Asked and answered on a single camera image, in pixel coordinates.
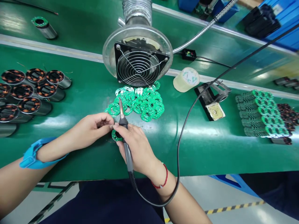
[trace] yellow and black floor tape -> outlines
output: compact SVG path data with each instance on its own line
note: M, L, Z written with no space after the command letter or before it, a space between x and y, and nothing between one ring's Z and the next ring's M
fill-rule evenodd
M251 203L246 203L246 204L241 204L241 205L234 205L234 206L228 206L228 207L224 207L224 208L216 208L216 209L212 209L212 210L207 210L207 211L205 211L205 213L207 215L210 215L210 214L219 213L219 212L231 211L231 210L236 210L236 209L240 209L240 208L248 208L248 207L256 206L256 205L262 205L265 203L266 202L264 202L264 201L251 202ZM164 220L165 220L165 223L171 222L169 218L166 218Z

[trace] blue anti-static wrist strap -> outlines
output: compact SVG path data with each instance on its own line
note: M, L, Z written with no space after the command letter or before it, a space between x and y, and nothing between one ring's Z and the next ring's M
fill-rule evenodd
M21 168L30 168L30 169L43 169L48 166L51 166L58 161L64 159L68 154L66 154L64 157L51 161L51 162L45 162L43 163L42 161L39 161L36 159L36 152L44 145L47 144L51 141L56 139L56 137L51 137L51 138L43 138L38 140L37 142L33 143L29 149L24 154L23 161L20 163Z

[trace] gray floor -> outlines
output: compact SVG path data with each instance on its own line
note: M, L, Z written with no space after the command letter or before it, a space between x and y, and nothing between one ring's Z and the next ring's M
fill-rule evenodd
M199 202L204 210L260 201L260 198L250 196L208 176L182 177L182 183ZM68 182L59 183L66 186ZM73 186L45 217L54 213L62 205L74 198L79 191L78 185ZM57 193L31 192L28 197L0 224L27 224L46 206ZM268 204L248 208L240 208L208 215L214 224L299 224L299 221L275 210Z

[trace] pile of circuit boards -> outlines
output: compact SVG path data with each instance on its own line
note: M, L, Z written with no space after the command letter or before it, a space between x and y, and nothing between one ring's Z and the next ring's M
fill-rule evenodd
M116 117L120 113L119 98L122 101L125 116L133 111L141 115L141 119L150 122L152 119L158 119L164 112L163 100L157 90L160 83L155 83L149 88L134 88L125 85L115 91L116 98L105 110L112 117Z

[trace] stacked motor assembly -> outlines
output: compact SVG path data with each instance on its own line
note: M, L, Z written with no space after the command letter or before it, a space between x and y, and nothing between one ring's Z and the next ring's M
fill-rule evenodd
M290 136L295 131L295 126L299 125L299 113L295 112L289 104L277 104L280 112L281 119L284 121L285 127L288 130ZM288 137L282 137L278 139L271 139L273 143L280 145L291 145L292 140Z
M0 83L0 138L8 137L17 129L17 123L25 123L36 116L47 115L52 110L49 101L64 99L63 89L71 80L63 72L45 72L39 68L25 73L7 70Z
M272 93L252 90L235 99L245 135L267 138L289 136Z

